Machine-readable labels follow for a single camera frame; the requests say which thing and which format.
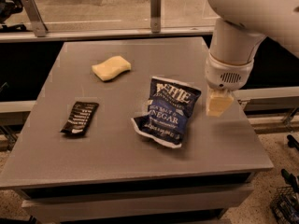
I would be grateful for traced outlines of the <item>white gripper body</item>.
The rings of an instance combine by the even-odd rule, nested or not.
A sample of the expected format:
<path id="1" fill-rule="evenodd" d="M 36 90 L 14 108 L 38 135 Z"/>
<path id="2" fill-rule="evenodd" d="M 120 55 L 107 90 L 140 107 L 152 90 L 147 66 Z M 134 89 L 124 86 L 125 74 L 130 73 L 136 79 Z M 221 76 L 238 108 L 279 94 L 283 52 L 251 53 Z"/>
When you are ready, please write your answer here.
<path id="1" fill-rule="evenodd" d="M 205 65 L 206 82 L 214 90 L 236 91 L 247 83 L 252 68 L 253 62 L 232 65 L 220 62 L 209 54 Z"/>

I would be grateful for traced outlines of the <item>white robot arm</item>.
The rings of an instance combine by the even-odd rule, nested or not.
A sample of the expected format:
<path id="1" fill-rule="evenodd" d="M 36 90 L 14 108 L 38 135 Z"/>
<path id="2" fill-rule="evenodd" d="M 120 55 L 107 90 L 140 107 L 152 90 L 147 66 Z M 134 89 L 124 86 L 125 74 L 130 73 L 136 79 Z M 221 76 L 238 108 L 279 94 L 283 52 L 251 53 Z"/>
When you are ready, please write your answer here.
<path id="1" fill-rule="evenodd" d="M 207 0 L 218 15 L 206 58 L 206 113 L 221 116 L 248 81 L 267 38 L 299 56 L 299 0 Z"/>

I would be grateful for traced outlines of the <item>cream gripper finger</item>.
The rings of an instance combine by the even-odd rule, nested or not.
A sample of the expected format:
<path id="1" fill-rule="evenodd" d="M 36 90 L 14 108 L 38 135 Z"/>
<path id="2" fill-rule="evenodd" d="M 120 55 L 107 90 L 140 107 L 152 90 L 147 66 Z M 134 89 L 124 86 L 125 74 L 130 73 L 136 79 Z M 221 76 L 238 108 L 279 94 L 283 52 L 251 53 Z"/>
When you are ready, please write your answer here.
<path id="1" fill-rule="evenodd" d="M 210 95 L 211 95 L 211 89 L 207 87 L 206 89 L 206 115 L 210 116 Z"/>
<path id="2" fill-rule="evenodd" d="M 234 97 L 228 90 L 212 90 L 209 94 L 208 115 L 221 116 L 233 103 Z"/>

